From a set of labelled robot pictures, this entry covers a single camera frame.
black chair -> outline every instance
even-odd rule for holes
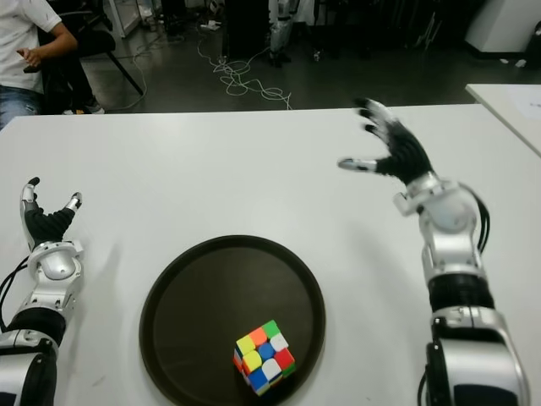
[[[103,0],[80,2],[75,0],[49,0],[49,3],[77,38],[79,43],[77,53],[80,58],[105,53],[137,92],[143,95],[143,90],[135,82],[134,78],[112,54],[117,47],[112,35],[104,30],[94,29],[98,24],[102,23],[109,31],[112,31],[112,22],[104,11]]]

white table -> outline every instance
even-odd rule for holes
[[[486,200],[492,292],[530,381],[540,382],[541,160],[479,105],[395,111],[440,174]],[[18,213],[29,178],[41,177],[47,210],[75,190],[85,199],[67,233],[86,248],[86,274],[56,405],[170,404],[139,356],[145,297],[180,253],[235,233],[284,244],[325,296],[320,363],[285,404],[414,405],[430,340],[423,242],[417,219],[392,205],[398,181],[336,167],[343,156],[383,153],[360,121],[345,109],[15,119],[0,134],[2,272],[27,254]],[[7,317],[30,286],[21,275]],[[541,387],[532,393],[539,404]]]
[[[531,110],[533,92],[541,103],[541,85],[468,85],[466,90],[541,157],[541,108],[537,118],[524,114]]]

chair leg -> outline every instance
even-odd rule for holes
[[[124,75],[124,77],[128,80],[129,83],[132,84],[132,86],[137,90],[137,92],[140,94],[140,95],[143,95],[143,91],[142,89],[139,87],[139,85],[137,85],[137,82],[135,82],[134,78],[131,77],[131,75],[128,73],[128,71],[124,68],[124,66],[122,66],[122,64],[118,61],[118,59],[115,58],[115,56],[110,53],[110,52],[107,52],[107,56],[112,60],[112,62],[117,65],[117,68],[120,69],[120,71],[122,72],[122,74]]]

green sticker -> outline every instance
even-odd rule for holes
[[[271,320],[263,325],[263,331],[265,332],[267,337],[271,339],[280,332],[280,329],[276,325],[276,322],[274,320]]]
[[[287,378],[288,376],[290,376],[293,372],[295,372],[295,370],[297,369],[297,367],[295,366],[295,364],[292,364],[291,366],[287,367],[285,370],[283,370],[281,372],[281,375],[284,377],[284,378]]]

person's hand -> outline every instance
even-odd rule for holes
[[[32,68],[41,66],[41,54],[37,49],[20,48],[17,53],[25,59]]]

